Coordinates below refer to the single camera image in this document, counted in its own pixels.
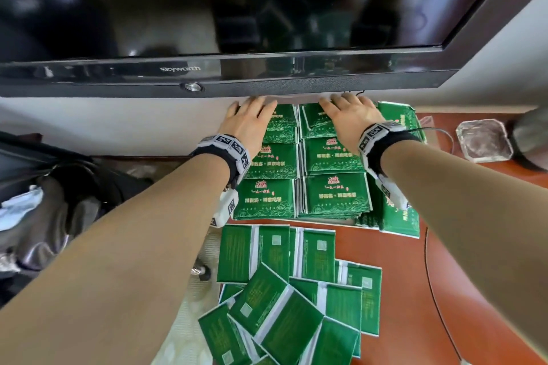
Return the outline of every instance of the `qr code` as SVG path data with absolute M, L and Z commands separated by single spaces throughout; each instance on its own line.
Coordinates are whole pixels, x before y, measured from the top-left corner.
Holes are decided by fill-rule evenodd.
M 221 358 L 223 358 L 223 364 L 230 365 L 232 362 L 234 362 L 234 356 L 232 356 L 232 351 L 226 351 L 223 355 L 221 355 Z
M 242 308 L 240 309 L 240 313 L 242 313 L 245 317 L 249 317 L 252 310 L 253 309 L 251 308 L 250 305 L 248 305 L 247 303 L 244 303 Z
M 371 290 L 373 288 L 373 279 L 370 277 L 362 277 L 362 287 Z

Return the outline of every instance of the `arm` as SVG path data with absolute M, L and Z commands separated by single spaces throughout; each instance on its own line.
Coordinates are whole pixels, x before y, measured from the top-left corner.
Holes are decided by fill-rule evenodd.
M 364 97 L 321 101 L 341 142 L 384 119 Z M 479 291 L 548 357 L 548 190 L 413 140 L 387 148 L 382 171 L 435 231 Z
M 233 104 L 219 129 L 251 157 L 276 107 L 263 102 Z M 2 363 L 149 365 L 228 180 L 222 158 L 198 155 L 97 221 L 0 311 Z

